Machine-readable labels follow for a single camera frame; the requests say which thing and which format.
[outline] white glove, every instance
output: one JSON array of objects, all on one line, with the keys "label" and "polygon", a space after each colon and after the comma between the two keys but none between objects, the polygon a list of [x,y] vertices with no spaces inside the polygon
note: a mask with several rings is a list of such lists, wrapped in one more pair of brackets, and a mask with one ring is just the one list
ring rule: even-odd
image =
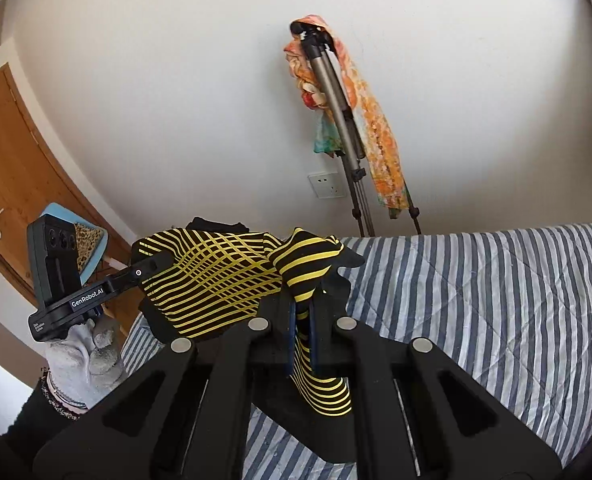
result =
[{"label": "white glove", "polygon": [[95,323],[74,325],[66,339],[48,343],[47,386],[66,408],[83,413],[125,378],[116,339],[116,320],[102,316]]}]

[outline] bracelet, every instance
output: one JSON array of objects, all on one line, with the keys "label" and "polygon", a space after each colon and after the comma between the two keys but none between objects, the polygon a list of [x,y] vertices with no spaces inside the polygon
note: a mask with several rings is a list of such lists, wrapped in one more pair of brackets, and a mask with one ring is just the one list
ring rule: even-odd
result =
[{"label": "bracelet", "polygon": [[78,417],[85,413],[87,410],[76,409],[74,406],[68,405],[67,403],[60,400],[49,388],[50,380],[48,379],[49,370],[44,368],[42,377],[40,378],[40,390],[47,399],[47,402],[51,407],[56,410],[60,415],[70,419],[78,420]]},{"label": "bracelet", "polygon": [[68,395],[65,395],[62,390],[56,386],[56,383],[51,376],[51,370],[49,370],[47,374],[47,388],[50,393],[60,401],[60,404],[66,407],[70,412],[85,413],[87,411],[87,406],[84,402],[81,400],[74,400]]}]

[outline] tripod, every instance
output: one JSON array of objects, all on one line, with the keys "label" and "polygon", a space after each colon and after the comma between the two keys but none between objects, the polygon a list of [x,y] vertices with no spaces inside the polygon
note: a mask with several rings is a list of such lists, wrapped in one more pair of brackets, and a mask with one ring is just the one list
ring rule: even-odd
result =
[{"label": "tripod", "polygon": [[[367,236],[373,237],[375,236],[374,225],[362,183],[362,179],[366,175],[365,169],[361,167],[361,160],[365,158],[365,151],[358,133],[358,127],[353,118],[353,112],[347,102],[338,76],[333,69],[329,54],[327,54],[327,49],[331,50],[334,55],[336,54],[333,39],[327,31],[321,30],[316,25],[309,23],[292,22],[289,28],[292,34],[302,36],[301,45],[303,51],[309,60],[320,89],[327,98],[327,105],[332,112],[333,122],[336,129],[338,129],[343,150],[336,151],[335,154],[340,157],[343,163],[343,170],[345,170],[345,178],[347,179],[352,203],[351,215],[358,222],[361,237],[365,235],[365,227],[367,229]],[[420,209],[413,206],[413,201],[407,187],[405,188],[405,193],[407,194],[407,202],[409,203],[409,215],[413,220],[416,234],[421,234],[420,224],[418,222]]]}]

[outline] yellow stripe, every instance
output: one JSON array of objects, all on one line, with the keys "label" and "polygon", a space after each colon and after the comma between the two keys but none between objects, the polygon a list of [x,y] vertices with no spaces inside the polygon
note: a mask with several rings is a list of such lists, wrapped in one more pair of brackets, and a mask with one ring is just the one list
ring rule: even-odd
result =
[{"label": "yellow stripe", "polygon": [[167,316],[167,319],[169,321],[171,321],[174,324],[177,324],[178,322],[182,321],[183,319],[188,319],[191,318],[188,321],[185,321],[183,323],[183,325],[189,323],[189,322],[197,322],[201,319],[205,319],[207,317],[213,316],[215,313],[220,312],[221,310],[230,310],[230,311],[240,311],[240,312],[244,312],[246,314],[255,314],[256,311],[258,310],[258,304],[259,303],[255,303],[255,304],[244,304],[246,302],[242,302],[239,301],[237,304],[224,304],[218,308],[211,308],[209,309],[208,312],[206,312],[205,314],[202,314],[199,316],[200,312],[204,310],[204,308],[201,308],[200,311],[199,310],[189,310],[186,308],[183,308],[181,310],[174,310],[173,312],[164,312],[163,314],[165,314],[165,316]]},{"label": "yellow stripe", "polygon": [[[174,290],[181,290],[181,288],[182,287],[180,286]],[[241,295],[246,294],[248,292],[253,292],[253,291],[259,290],[256,294],[251,294],[251,295],[248,295],[245,297],[246,299],[250,300],[250,299],[255,299],[255,298],[262,298],[263,296],[267,296],[268,294],[272,294],[274,292],[278,292],[279,290],[281,290],[280,280],[268,280],[267,282],[264,282],[264,283],[261,283],[258,285],[250,285],[250,286],[247,286],[247,288],[244,288],[241,290],[236,290],[234,292],[228,292],[229,289],[231,288],[231,286],[228,288],[216,289],[215,292],[210,291],[209,290],[210,288],[213,288],[213,286],[207,285],[205,287],[204,291],[199,291],[189,298],[187,298],[186,292],[183,292],[182,294],[177,294],[176,296],[174,296],[172,298],[167,298],[164,301],[157,301],[155,304],[156,304],[156,306],[159,306],[161,310],[169,310],[170,308],[173,308],[174,306],[178,306],[179,304],[189,303],[192,300],[194,300],[194,298],[200,296],[201,294],[206,293],[207,298],[205,298],[205,300],[201,301],[201,303],[204,303],[204,301],[212,300],[211,303],[209,303],[209,305],[207,305],[207,306],[211,306],[211,305],[217,303],[218,301],[231,301],[233,299],[236,299],[238,296],[241,296]],[[178,300],[178,299],[180,299],[180,301],[177,301],[176,303],[165,305],[165,303],[168,303],[169,301]],[[192,306],[193,306],[192,304],[189,304],[187,306],[187,308],[190,308]]]},{"label": "yellow stripe", "polygon": [[351,403],[351,394],[349,391],[345,392],[345,395],[342,398],[339,398],[335,402],[328,402],[325,400],[320,400],[316,396],[313,396],[310,391],[307,389],[307,384],[303,383],[301,378],[291,376],[291,379],[296,383],[298,389],[301,394],[311,403],[314,404],[317,408],[321,410],[325,410],[328,412],[335,412],[337,410],[342,410],[346,408],[348,403]]},{"label": "yellow stripe", "polygon": [[[234,303],[227,303],[226,305],[223,305],[223,306],[233,306],[234,304],[241,304],[245,301],[260,300],[260,298],[262,298],[264,296],[267,296],[267,294],[253,294],[252,296],[245,296],[245,298],[243,300],[238,300]],[[188,306],[185,306],[185,307],[179,309],[178,311],[169,312],[169,314],[179,314],[180,312],[184,312],[185,310],[191,310],[191,309],[193,309],[193,310],[190,312],[190,314],[197,314],[198,312],[202,312],[203,310],[207,310],[208,308],[215,306],[220,301],[223,301],[223,300],[216,296],[215,299],[211,301],[211,303],[206,304],[206,305],[202,305],[199,308],[197,308],[197,306],[198,306],[197,304],[190,304]],[[179,306],[183,303],[184,302],[180,302],[180,303],[177,303],[174,305],[170,305],[170,306],[166,307],[165,309],[161,309],[161,311],[162,311],[162,313],[164,313],[167,316],[167,313],[170,309],[172,309],[175,306]]]},{"label": "yellow stripe", "polygon": [[[170,237],[175,238],[178,242],[181,243],[181,245],[186,246],[186,244],[182,243],[184,241],[182,239],[182,237],[177,237],[170,232],[165,232],[165,233],[169,234]],[[189,239],[191,239],[191,236],[189,236],[189,234],[198,233],[198,232],[183,230],[183,233],[185,235],[187,235],[189,237]],[[183,270],[186,270],[198,258],[201,258],[202,260],[207,260],[209,256],[211,256],[213,253],[215,253],[217,251],[221,251],[225,255],[225,256],[221,257],[219,259],[219,261],[222,261],[222,258],[228,258],[233,261],[234,265],[246,263],[246,264],[250,264],[251,267],[258,267],[259,266],[259,263],[256,263],[254,260],[252,260],[251,257],[255,257],[255,258],[262,257],[260,248],[258,248],[258,250],[256,250],[255,248],[251,248],[243,240],[240,240],[239,238],[237,238],[237,235],[220,235],[219,239],[217,239],[208,233],[203,233],[203,234],[205,235],[205,238],[200,238],[197,235],[197,238],[200,241],[196,242],[195,240],[192,240],[193,245],[186,246],[184,254],[179,258],[177,265],[179,267],[183,268]],[[238,241],[240,243],[240,245],[242,245],[242,247],[247,248],[247,250],[249,250],[249,253],[248,254],[242,253],[238,248],[233,246],[232,240],[234,242]]]},{"label": "yellow stripe", "polygon": [[269,257],[271,258],[272,256],[275,256],[276,254],[280,254],[281,251],[288,249],[290,247],[290,245],[293,243],[294,237],[302,231],[303,231],[303,229],[301,229],[300,227],[296,227],[294,229],[294,232],[292,232],[291,236],[289,237],[289,240],[287,240],[284,243],[284,245],[282,245],[278,249],[275,249],[271,253],[269,253]]},{"label": "yellow stripe", "polygon": [[341,391],[339,391],[336,394],[332,394],[332,395],[324,395],[324,394],[319,394],[319,393],[311,390],[311,385],[307,383],[306,378],[304,378],[303,375],[296,375],[296,377],[302,382],[303,386],[307,390],[307,393],[311,396],[311,399],[315,400],[316,402],[323,404],[325,406],[333,406],[334,404],[339,404],[341,402],[344,402],[347,399],[347,397],[349,397],[349,390],[347,388],[347,385],[342,380],[341,380],[341,384],[338,384],[338,386],[335,386],[333,388],[334,390],[337,390],[338,388],[342,387],[343,389]]},{"label": "yellow stripe", "polygon": [[336,413],[334,412],[342,412],[342,410],[347,410],[347,408],[349,408],[349,410],[351,410],[351,397],[346,397],[345,399],[343,399],[342,401],[338,402],[338,404],[336,406],[330,406],[320,400],[317,400],[315,397],[311,397],[305,387],[304,384],[302,384],[298,378],[295,378],[294,376],[291,377],[291,380],[294,381],[294,383],[296,384],[298,391],[300,392],[300,394],[304,397],[304,399],[307,401],[307,403],[312,406],[318,413],[321,413],[323,415],[330,415],[330,416],[334,416],[336,415]]},{"label": "yellow stripe", "polygon": [[341,407],[339,408],[340,410],[342,410],[343,408],[346,408],[346,407],[347,407],[347,409],[346,409],[345,411],[342,411],[342,412],[339,412],[339,413],[330,413],[330,412],[328,412],[328,411],[327,411],[326,409],[324,409],[324,408],[319,408],[319,407],[317,407],[317,406],[316,406],[316,405],[315,405],[315,404],[314,404],[314,403],[313,403],[313,402],[312,402],[312,401],[311,401],[311,400],[310,400],[310,399],[307,397],[307,394],[306,394],[306,393],[303,391],[303,389],[301,388],[301,386],[300,386],[300,385],[299,385],[299,384],[296,382],[296,380],[294,379],[294,377],[292,377],[291,379],[294,381],[294,383],[295,383],[295,385],[296,385],[296,387],[297,387],[298,391],[300,392],[300,395],[302,395],[302,397],[305,399],[305,401],[307,402],[307,404],[309,404],[309,405],[310,405],[310,406],[313,408],[313,410],[314,410],[315,412],[317,412],[317,413],[320,413],[321,415],[324,415],[324,416],[342,416],[342,415],[346,415],[347,413],[351,412],[351,399],[350,399],[350,400],[348,400],[348,401],[347,401],[347,403],[346,403],[344,406],[341,406]]},{"label": "yellow stripe", "polygon": [[333,381],[336,381],[337,380],[337,378],[335,378],[335,377],[332,377],[331,379],[318,379],[317,377],[314,377],[312,375],[313,371],[312,371],[311,367],[308,366],[306,364],[306,362],[304,362],[305,361],[304,356],[302,356],[301,354],[297,353],[296,354],[296,359],[297,359],[296,360],[296,365],[301,365],[305,369],[304,370],[304,373],[308,374],[309,377],[312,380],[316,381],[317,383],[329,384],[329,383],[332,383]]},{"label": "yellow stripe", "polygon": [[308,292],[303,292],[302,294],[298,294],[297,296],[294,296],[294,301],[296,301],[296,303],[300,303],[301,301],[308,300],[313,295],[314,295],[314,289],[312,289]]},{"label": "yellow stripe", "polygon": [[183,247],[186,245],[185,243],[183,243],[182,240],[178,240],[178,236],[173,234],[173,233],[169,233],[168,237],[162,236],[161,234],[155,233],[154,235],[152,235],[151,237],[147,238],[148,240],[150,240],[152,243],[159,243],[162,244],[162,242],[156,241],[154,239],[154,237],[156,238],[162,238],[162,240],[164,240],[166,243],[170,243],[173,244],[176,248],[177,254],[182,254],[185,250],[183,249]]},{"label": "yellow stripe", "polygon": [[[231,280],[232,278],[235,278],[236,276],[240,275],[240,274],[244,274],[246,272],[249,272],[249,269],[239,269],[235,272],[230,272],[228,275],[226,275],[224,278],[221,278],[215,282],[210,282],[210,279],[218,278],[218,276],[221,274],[221,272],[218,272],[218,274],[212,278],[208,278],[207,280],[203,280],[202,282],[199,281],[197,278],[192,278],[191,276],[188,276],[189,279],[191,279],[192,281],[196,282],[196,285],[192,286],[191,288],[188,288],[184,285],[181,286],[177,286],[175,288],[172,288],[171,290],[166,290],[162,293],[159,293],[159,296],[161,298],[161,302],[160,302],[160,306],[162,306],[164,303],[168,303],[169,301],[172,300],[176,300],[177,298],[185,298],[184,301],[191,301],[192,298],[194,298],[196,295],[194,294],[193,296],[188,296],[188,294],[191,294],[192,292],[194,292],[195,290],[197,290],[197,288],[199,288],[199,286],[204,286],[207,291],[212,291],[212,296],[214,295],[214,292],[217,294],[224,294],[226,293],[226,291],[228,291],[229,289],[231,289],[233,286],[236,286],[236,284],[233,285],[225,285],[225,286],[220,286],[222,283],[227,282],[228,280]],[[252,285],[247,287],[247,290],[252,290],[255,289],[259,286],[265,286],[265,285],[269,285],[269,284],[275,284],[276,285],[276,290],[280,290],[280,285],[279,283],[281,282],[281,279],[279,276],[275,275],[273,272],[270,272],[268,270],[266,270],[265,272],[262,273],[256,273],[255,275],[253,275],[254,278],[265,278],[265,280],[262,283],[252,283]],[[172,292],[177,292],[177,291],[181,291],[181,294],[176,294],[175,296],[172,296],[171,298],[166,298],[164,300],[162,300],[162,298],[164,296],[166,296],[167,294],[171,294]]]},{"label": "yellow stripe", "polygon": [[299,339],[296,339],[296,345],[298,346],[298,348],[300,348],[300,349],[304,350],[305,352],[309,353],[309,348],[307,348],[303,344],[303,342],[300,340],[300,338]]},{"label": "yellow stripe", "polygon": [[[209,236],[212,240],[216,241],[215,238],[213,236],[211,236],[209,233],[207,233],[207,236]],[[251,256],[255,256],[256,258],[263,258],[263,259],[265,258],[265,253],[263,251],[263,243],[261,240],[260,240],[259,246],[257,248],[255,248],[255,247],[250,247],[245,241],[241,240],[236,235],[232,235],[230,237],[225,236],[223,238],[224,238],[223,239],[224,243],[229,245],[229,247],[231,247],[234,251],[236,251],[238,254],[240,254],[240,256],[247,259],[249,262],[253,263],[253,260],[250,259]],[[246,248],[249,251],[249,253],[243,253],[232,242],[239,242],[242,247]]]},{"label": "yellow stripe", "polygon": [[[245,314],[246,316],[255,316],[255,313],[258,311],[257,307],[256,308],[248,307],[247,309],[237,309],[237,308],[230,308],[230,307],[231,307],[230,305],[223,305],[219,308],[210,310],[206,314],[202,314],[202,316],[194,316],[194,314],[196,314],[195,312],[188,312],[184,316],[175,317],[175,318],[168,316],[167,313],[165,313],[165,316],[172,323],[172,325],[175,326],[176,328],[180,328],[182,326],[187,326],[188,324],[192,324],[192,325],[195,325],[196,328],[200,328],[201,326],[205,326],[206,324],[209,324],[210,322],[212,322],[214,320],[220,319],[220,317],[231,316],[231,315],[236,314],[238,312]],[[224,310],[226,310],[228,312],[226,314],[223,314],[220,317],[215,317],[215,314],[217,314],[218,312],[222,312]],[[179,321],[182,321],[183,319],[187,319],[187,318],[190,318],[190,319],[188,319],[182,323],[179,322]],[[201,324],[196,324],[197,322],[199,322],[203,319],[207,319],[207,320]]]},{"label": "yellow stripe", "polygon": [[166,282],[166,283],[158,283],[158,282],[150,283],[149,285],[147,285],[144,288],[144,290],[149,290],[151,288],[152,289],[151,294],[155,294],[157,298],[162,298],[166,294],[165,288],[167,288],[168,286],[175,285],[176,283],[183,282],[184,280],[187,279],[187,275],[185,273],[183,273],[177,267],[173,267],[173,268],[175,269],[175,272],[173,274],[171,274],[170,276],[168,276],[167,280],[171,280],[172,278],[179,276],[179,278],[177,280],[173,280],[172,282]]},{"label": "yellow stripe", "polygon": [[[311,380],[316,380],[316,381],[322,381],[322,379],[317,379],[313,376],[311,376],[310,374],[303,372],[302,370],[299,370],[298,367],[295,368],[296,373],[299,373],[305,378],[306,382],[309,384],[310,388],[312,389],[312,392],[314,392],[314,390],[320,390],[322,392],[333,392],[334,390],[337,390],[338,388],[341,387],[340,384],[335,384],[334,386],[318,386],[317,384],[314,384],[311,382]],[[336,381],[337,378],[334,379],[325,379],[326,381]],[[322,394],[318,394],[316,393],[316,395],[319,395],[321,397],[325,397],[327,399],[332,399],[333,397],[337,397],[338,395],[340,395],[340,393],[336,393],[333,395],[322,395]]]},{"label": "yellow stripe", "polygon": [[187,337],[198,337],[198,336],[201,336],[201,335],[204,335],[204,334],[208,334],[209,332],[213,332],[214,330],[217,330],[218,328],[222,328],[224,326],[227,326],[227,325],[230,325],[232,323],[236,323],[236,322],[238,322],[240,320],[247,319],[248,317],[254,317],[254,316],[255,316],[255,314],[252,314],[251,316],[243,316],[243,317],[239,317],[239,318],[236,318],[236,319],[231,319],[231,320],[225,321],[224,323],[221,323],[219,325],[210,327],[207,330],[203,330],[202,332],[197,332],[197,333],[196,332],[190,332],[191,329],[189,329],[189,328],[186,329],[186,330],[178,330],[178,332],[180,334],[187,334]]},{"label": "yellow stripe", "polygon": [[263,242],[265,243],[265,246],[269,246],[269,251],[267,250],[267,247],[265,247],[265,252],[267,254],[271,253],[272,251],[275,251],[283,245],[283,243],[271,233],[265,233],[265,236],[263,237]]},{"label": "yellow stripe", "polygon": [[[178,263],[178,266],[181,269],[187,271],[189,266],[192,266],[192,264],[194,263],[194,261],[197,258],[201,258],[203,261],[200,264],[198,264],[198,266],[195,266],[196,270],[198,270],[202,267],[201,273],[207,272],[213,266],[222,263],[224,260],[230,261],[229,266],[246,264],[248,269],[260,267],[261,262],[256,262],[250,258],[251,256],[257,257],[256,253],[252,253],[252,254],[241,253],[236,247],[232,246],[230,243],[229,247],[234,250],[232,252],[231,250],[228,250],[228,247],[226,245],[220,244],[217,240],[213,240],[212,238],[210,238],[208,241],[211,243],[208,243],[206,240],[205,242],[203,242],[199,245],[196,245],[194,249],[192,249],[191,251],[188,251],[188,253],[183,255],[183,258]],[[220,251],[221,253],[223,253],[223,256],[220,256],[219,258],[217,258],[215,262],[210,263],[209,262],[210,256],[213,256],[217,251]],[[195,252],[195,254],[193,254],[192,257],[189,258],[186,262],[183,261],[185,259],[185,257],[187,256],[187,254],[189,254],[189,252]]]},{"label": "yellow stripe", "polygon": [[325,267],[321,270],[315,270],[314,272],[308,272],[307,274],[301,274],[300,276],[296,276],[295,278],[291,278],[287,280],[287,286],[295,285],[296,283],[306,282],[307,280],[313,280],[314,278],[320,278],[327,273],[331,266]]},{"label": "yellow stripe", "polygon": [[316,260],[324,260],[325,258],[332,258],[333,256],[338,256],[339,251],[326,251],[324,253],[314,253],[310,254],[309,256],[303,256],[302,258],[298,258],[297,260],[293,260],[292,262],[288,263],[284,267],[279,269],[281,274],[284,274],[292,267],[299,266],[301,264],[306,264],[308,262],[314,262]]},{"label": "yellow stripe", "polygon": [[319,242],[324,242],[324,240],[322,238],[318,238],[318,237],[308,238],[307,240],[303,240],[301,242],[298,242],[297,244],[293,244],[290,248],[288,248],[286,251],[284,251],[284,253],[281,253],[280,256],[278,256],[274,261],[272,261],[272,263],[274,264],[274,266],[276,266],[276,263],[278,263],[281,259],[283,259],[288,254],[291,254],[296,249],[300,249],[301,247],[305,247],[305,246],[311,245],[311,244],[317,244]]},{"label": "yellow stripe", "polygon": [[141,247],[141,248],[142,248],[142,247],[144,247],[144,248],[146,248],[146,249],[149,249],[149,250],[152,250],[152,251],[156,251],[156,253],[159,253],[159,252],[160,252],[160,248],[158,248],[158,247],[153,247],[153,246],[151,246],[151,245],[149,245],[149,244],[146,244],[146,243],[144,243],[144,242],[140,242],[140,247]]},{"label": "yellow stripe", "polygon": [[149,238],[147,238],[146,240],[147,240],[148,242],[151,242],[151,243],[153,243],[153,244],[157,244],[157,245],[159,245],[159,246],[162,246],[162,247],[164,247],[165,249],[168,249],[168,250],[172,251],[173,255],[174,255],[176,258],[178,258],[178,256],[179,256],[180,254],[182,254],[182,253],[183,253],[183,251],[181,250],[181,248],[179,248],[179,247],[178,247],[178,245],[176,245],[176,243],[175,243],[173,240],[169,241],[169,240],[167,240],[166,238],[163,238],[163,241],[164,241],[165,243],[163,243],[163,242],[161,242],[161,241],[159,241],[159,240],[154,240],[154,238],[153,238],[153,237],[149,237]]}]

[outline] striped bedsheet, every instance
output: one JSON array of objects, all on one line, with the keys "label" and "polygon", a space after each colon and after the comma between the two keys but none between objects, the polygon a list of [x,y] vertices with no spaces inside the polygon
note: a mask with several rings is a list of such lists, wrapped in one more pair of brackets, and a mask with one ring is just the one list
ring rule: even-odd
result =
[{"label": "striped bedsheet", "polygon": [[[365,265],[348,313],[380,335],[428,337],[568,463],[592,434],[592,224],[489,234],[345,238]],[[162,345],[138,317],[132,373]],[[245,480],[356,478],[254,408]]]}]

